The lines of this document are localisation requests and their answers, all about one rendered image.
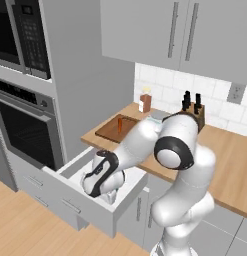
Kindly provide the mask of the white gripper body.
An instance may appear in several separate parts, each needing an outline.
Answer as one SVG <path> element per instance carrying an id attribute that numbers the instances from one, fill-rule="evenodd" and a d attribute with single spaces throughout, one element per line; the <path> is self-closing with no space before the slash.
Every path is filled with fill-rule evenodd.
<path id="1" fill-rule="evenodd" d="M 108 204 L 112 205 L 117 197 L 118 189 L 101 195 L 101 198 Z"/>

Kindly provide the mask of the wooden cutting board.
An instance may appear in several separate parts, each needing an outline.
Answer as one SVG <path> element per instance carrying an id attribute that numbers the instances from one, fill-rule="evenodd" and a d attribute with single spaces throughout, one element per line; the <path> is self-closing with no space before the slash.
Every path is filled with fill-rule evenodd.
<path id="1" fill-rule="evenodd" d="M 122 118 L 122 131 L 119 134 L 117 131 L 118 118 Z M 103 127 L 95 132 L 96 136 L 110 140 L 115 143 L 120 143 L 128 134 L 128 132 L 139 122 L 138 119 L 125 116 L 122 114 L 116 115 L 112 120 L 107 122 Z"/>

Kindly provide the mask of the open grey drawer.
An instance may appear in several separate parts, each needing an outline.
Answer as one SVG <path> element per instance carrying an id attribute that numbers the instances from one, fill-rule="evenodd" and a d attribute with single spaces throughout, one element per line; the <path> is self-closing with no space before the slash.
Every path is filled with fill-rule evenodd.
<path id="1" fill-rule="evenodd" d="M 44 166 L 45 180 L 48 182 L 48 195 L 53 201 L 52 206 L 60 217 L 76 222 L 75 228 L 80 230 L 91 223 L 105 234 L 114 237 L 117 221 L 141 193 L 147 183 L 145 171 L 132 167 L 124 171 L 125 182 L 118 189 L 115 202 L 110 205 L 101 196 L 88 196 L 82 186 L 82 177 L 92 169 L 93 157 L 97 149 L 89 147 L 57 172 Z M 61 202 L 65 199 L 81 209 L 81 213 L 67 207 Z"/>

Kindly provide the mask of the grey base cupboard door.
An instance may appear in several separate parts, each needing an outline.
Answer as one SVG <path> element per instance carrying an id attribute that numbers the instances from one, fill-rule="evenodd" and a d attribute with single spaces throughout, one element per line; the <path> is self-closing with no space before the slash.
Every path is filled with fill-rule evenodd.
<path id="1" fill-rule="evenodd" d="M 117 231 L 138 246 L 143 245 L 149 189 L 145 187 L 117 223 Z M 137 200 L 141 197 L 140 221 L 136 221 Z"/>
<path id="2" fill-rule="evenodd" d="M 150 253 L 153 247 L 159 242 L 163 234 L 163 228 L 158 226 L 154 221 L 152 221 L 151 228 L 147 227 L 150 205 L 164 195 L 170 186 L 171 183 L 166 180 L 158 178 L 152 174 L 148 176 L 148 183 L 146 187 L 149 189 L 149 196 L 143 240 L 143 249 L 148 253 Z"/>

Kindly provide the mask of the grey flat slab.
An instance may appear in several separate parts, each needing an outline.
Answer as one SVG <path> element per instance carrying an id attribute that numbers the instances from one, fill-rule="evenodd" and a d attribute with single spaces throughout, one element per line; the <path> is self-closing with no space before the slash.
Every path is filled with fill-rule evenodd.
<path id="1" fill-rule="evenodd" d="M 168 112 L 164 112 L 161 110 L 154 110 L 146 117 L 146 119 L 160 124 L 162 120 L 168 116 L 170 116 L 170 113 Z"/>

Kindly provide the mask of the brown bottle with yellow cap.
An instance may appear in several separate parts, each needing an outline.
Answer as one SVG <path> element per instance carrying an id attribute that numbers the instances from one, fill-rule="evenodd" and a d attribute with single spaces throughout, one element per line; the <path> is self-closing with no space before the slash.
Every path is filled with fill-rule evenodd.
<path id="1" fill-rule="evenodd" d="M 139 98 L 139 111 L 147 113 L 151 109 L 151 88 L 146 86 L 142 89 L 142 93 Z"/>

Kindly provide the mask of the grey tall oven cabinet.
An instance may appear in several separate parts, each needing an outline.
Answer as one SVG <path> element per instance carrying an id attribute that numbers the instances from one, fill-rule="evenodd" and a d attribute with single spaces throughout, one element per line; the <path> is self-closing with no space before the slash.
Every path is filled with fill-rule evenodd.
<path id="1" fill-rule="evenodd" d="M 135 65 L 102 55 L 99 0 L 39 0 L 63 157 L 81 137 L 133 102 Z"/>

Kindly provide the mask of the black built-in oven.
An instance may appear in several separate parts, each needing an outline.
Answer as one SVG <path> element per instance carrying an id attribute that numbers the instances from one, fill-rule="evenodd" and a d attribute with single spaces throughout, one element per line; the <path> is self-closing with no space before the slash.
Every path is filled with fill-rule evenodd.
<path id="1" fill-rule="evenodd" d="M 64 165 L 54 99 L 0 80 L 0 99 L 51 118 L 42 122 L 0 102 L 0 129 L 7 148 L 38 169 Z"/>

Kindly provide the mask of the wooden knife block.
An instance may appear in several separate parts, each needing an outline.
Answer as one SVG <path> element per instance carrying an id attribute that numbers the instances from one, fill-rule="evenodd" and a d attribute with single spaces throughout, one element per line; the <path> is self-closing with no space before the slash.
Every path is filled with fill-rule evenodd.
<path id="1" fill-rule="evenodd" d="M 200 105 L 199 107 L 197 107 L 194 102 L 191 102 L 189 107 L 183 107 L 181 111 L 194 118 L 194 120 L 198 124 L 198 131 L 201 131 L 203 129 L 203 127 L 205 126 L 204 105 Z"/>

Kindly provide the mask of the grey base cupboard front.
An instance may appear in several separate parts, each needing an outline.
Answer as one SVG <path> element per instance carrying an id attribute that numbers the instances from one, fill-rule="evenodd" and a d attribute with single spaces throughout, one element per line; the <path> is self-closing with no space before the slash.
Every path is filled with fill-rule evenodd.
<path id="1" fill-rule="evenodd" d="M 247 218 L 217 206 L 194 230 L 199 256 L 247 256 Z"/>

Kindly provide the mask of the black microwave oven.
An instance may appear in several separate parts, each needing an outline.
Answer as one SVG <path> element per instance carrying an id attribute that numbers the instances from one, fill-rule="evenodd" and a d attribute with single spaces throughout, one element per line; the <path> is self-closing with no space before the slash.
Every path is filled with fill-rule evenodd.
<path id="1" fill-rule="evenodd" d="M 0 0 L 0 65 L 51 78 L 38 0 Z"/>

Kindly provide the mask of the grey wall socket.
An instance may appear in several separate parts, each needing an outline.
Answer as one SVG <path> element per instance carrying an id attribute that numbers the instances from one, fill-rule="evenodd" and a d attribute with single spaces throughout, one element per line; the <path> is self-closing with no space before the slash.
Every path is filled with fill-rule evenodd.
<path id="1" fill-rule="evenodd" d="M 228 93 L 227 101 L 240 104 L 245 92 L 246 86 L 243 84 L 232 83 Z"/>

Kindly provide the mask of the grey wall cupboard door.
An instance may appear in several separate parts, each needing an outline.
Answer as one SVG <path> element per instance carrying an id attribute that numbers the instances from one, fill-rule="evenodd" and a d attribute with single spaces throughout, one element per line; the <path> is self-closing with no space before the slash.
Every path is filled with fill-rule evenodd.
<path id="1" fill-rule="evenodd" d="M 194 3 L 191 57 L 185 61 Z M 247 85 L 247 0 L 190 0 L 179 70 Z"/>
<path id="2" fill-rule="evenodd" d="M 174 48 L 168 46 L 179 2 Z M 100 0 L 104 56 L 178 70 L 189 0 Z"/>

